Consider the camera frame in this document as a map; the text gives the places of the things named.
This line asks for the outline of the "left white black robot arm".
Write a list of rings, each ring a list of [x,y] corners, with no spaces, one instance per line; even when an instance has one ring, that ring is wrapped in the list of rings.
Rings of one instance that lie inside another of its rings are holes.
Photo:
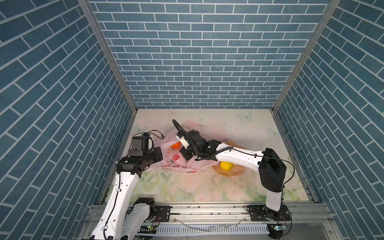
[[[127,210],[142,173],[151,164],[162,160],[161,148],[156,147],[141,156],[123,157],[117,162],[110,199],[89,236],[90,240],[132,240],[146,220],[151,222],[156,218],[154,198],[140,197],[134,202],[129,214]]]

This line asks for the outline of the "yellow fake lemon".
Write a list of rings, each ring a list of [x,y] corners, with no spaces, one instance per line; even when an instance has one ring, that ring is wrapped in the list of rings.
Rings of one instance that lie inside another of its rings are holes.
[[[220,162],[220,168],[224,171],[230,171],[233,168],[233,163],[230,162]]]

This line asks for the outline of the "pink plastic bag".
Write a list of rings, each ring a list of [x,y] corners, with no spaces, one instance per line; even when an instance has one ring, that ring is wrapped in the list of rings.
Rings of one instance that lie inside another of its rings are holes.
[[[182,173],[193,173],[196,171],[204,170],[218,163],[211,160],[195,161],[195,157],[189,161],[186,161],[180,153],[180,149],[173,150],[171,148],[171,145],[179,142],[176,138],[176,135],[177,130],[173,129],[166,135],[165,139],[160,142],[159,147],[162,151],[163,160],[152,164],[151,168],[166,169]]]

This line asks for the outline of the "peach lotus shaped bowl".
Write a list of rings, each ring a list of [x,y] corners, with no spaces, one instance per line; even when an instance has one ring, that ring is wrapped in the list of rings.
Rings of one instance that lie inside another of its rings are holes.
[[[219,175],[223,177],[238,177],[242,175],[246,169],[246,167],[240,166],[233,164],[233,168],[230,171],[224,171],[220,168],[220,162],[217,163],[216,165],[211,166],[211,168],[218,173]]]

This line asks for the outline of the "orange fake fruit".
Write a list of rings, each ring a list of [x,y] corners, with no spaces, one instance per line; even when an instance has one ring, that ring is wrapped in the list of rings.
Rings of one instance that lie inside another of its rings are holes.
[[[173,150],[179,150],[181,147],[182,147],[181,142],[177,142],[177,143],[171,145],[171,148]]]

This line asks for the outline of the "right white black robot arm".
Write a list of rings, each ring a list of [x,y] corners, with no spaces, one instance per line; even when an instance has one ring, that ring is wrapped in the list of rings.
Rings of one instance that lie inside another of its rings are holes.
[[[196,130],[179,131],[177,139],[181,142],[180,152],[186,161],[194,158],[196,161],[228,162],[259,173],[262,186],[266,189],[264,214],[269,220],[279,219],[287,167],[274,150],[242,150],[220,141],[206,141]]]

